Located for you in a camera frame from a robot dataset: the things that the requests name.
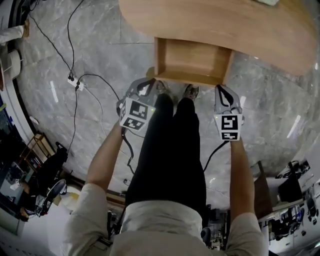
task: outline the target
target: beige pants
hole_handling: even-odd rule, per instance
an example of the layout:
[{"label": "beige pants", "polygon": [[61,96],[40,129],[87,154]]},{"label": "beige pants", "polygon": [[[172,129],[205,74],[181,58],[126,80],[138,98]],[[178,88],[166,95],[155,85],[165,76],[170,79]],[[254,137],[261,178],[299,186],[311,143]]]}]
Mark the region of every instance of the beige pants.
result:
[{"label": "beige pants", "polygon": [[0,44],[3,45],[13,39],[22,38],[24,32],[25,29],[23,25],[0,30]]}]

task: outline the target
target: open drawer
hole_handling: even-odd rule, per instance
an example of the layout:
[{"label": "open drawer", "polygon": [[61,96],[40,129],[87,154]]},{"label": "open drawer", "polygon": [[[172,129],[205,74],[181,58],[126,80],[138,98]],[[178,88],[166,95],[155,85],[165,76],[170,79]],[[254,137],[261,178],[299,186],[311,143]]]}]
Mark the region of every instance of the open drawer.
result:
[{"label": "open drawer", "polygon": [[147,77],[205,86],[225,83],[234,56],[232,49],[217,45],[157,37],[154,51],[155,66]]}]

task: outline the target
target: gray tile floor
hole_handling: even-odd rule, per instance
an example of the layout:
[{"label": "gray tile floor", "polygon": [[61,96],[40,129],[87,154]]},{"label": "gray tile floor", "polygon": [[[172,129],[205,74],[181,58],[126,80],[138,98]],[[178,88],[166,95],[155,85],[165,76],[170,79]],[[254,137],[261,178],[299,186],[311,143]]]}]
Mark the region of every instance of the gray tile floor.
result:
[{"label": "gray tile floor", "polygon": [[[31,14],[69,64],[72,51],[67,22],[79,2],[41,1]],[[305,2],[318,29],[318,4],[315,0]],[[147,69],[153,66],[153,38],[133,30],[122,17],[117,0],[85,0],[70,21],[70,36],[75,50],[75,75],[85,72],[102,75],[120,96],[133,80],[144,77]],[[76,98],[74,87],[67,83],[67,66],[32,20],[30,37],[19,40],[17,46],[23,57],[18,86],[28,113],[39,121],[37,128],[52,143],[59,141],[68,147],[74,131]],[[319,54],[315,61],[320,61]],[[103,126],[108,133],[118,118],[115,111],[117,99],[99,78],[86,77],[83,81],[102,104]],[[302,158],[304,150],[318,137],[320,97],[317,69],[296,77],[252,56],[237,53],[227,86],[245,99],[242,138],[251,166],[261,160],[266,173],[274,176],[296,154]],[[174,83],[170,83],[170,87],[177,95],[183,90]],[[213,120],[214,98],[214,88],[201,87],[195,101],[200,120],[202,165],[221,143]],[[87,91],[79,91],[76,134],[65,167],[83,180],[105,138],[100,118],[101,110],[96,100]],[[296,127],[290,132],[295,122]],[[134,149],[132,166],[135,168],[143,139],[130,133],[127,137]],[[121,149],[130,154],[125,144]],[[110,184],[110,189],[118,192],[127,189],[123,179],[132,177],[126,166],[128,156],[124,153],[119,154]],[[206,171],[206,182],[208,203],[219,208],[228,207],[229,146],[212,158]]]}]

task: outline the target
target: seated person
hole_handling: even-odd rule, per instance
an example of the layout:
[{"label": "seated person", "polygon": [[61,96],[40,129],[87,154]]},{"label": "seated person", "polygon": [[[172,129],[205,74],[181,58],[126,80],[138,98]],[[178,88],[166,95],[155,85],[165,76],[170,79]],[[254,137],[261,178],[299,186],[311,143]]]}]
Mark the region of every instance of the seated person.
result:
[{"label": "seated person", "polygon": [[67,149],[59,142],[57,145],[56,154],[50,156],[35,173],[29,183],[20,182],[24,193],[21,195],[22,206],[20,208],[20,220],[28,221],[30,215],[35,214],[37,197],[47,196],[48,188],[52,188],[56,183],[55,177],[61,169],[63,163],[68,159]]}]

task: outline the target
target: person's right arm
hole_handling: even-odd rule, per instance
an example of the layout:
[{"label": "person's right arm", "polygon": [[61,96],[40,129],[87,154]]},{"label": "person's right arm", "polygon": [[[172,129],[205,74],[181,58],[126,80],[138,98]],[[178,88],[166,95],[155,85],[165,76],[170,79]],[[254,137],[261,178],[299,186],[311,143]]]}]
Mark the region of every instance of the person's right arm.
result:
[{"label": "person's right arm", "polygon": [[255,186],[242,140],[231,141],[230,213],[231,226],[225,254],[266,256],[268,240],[255,215]]}]

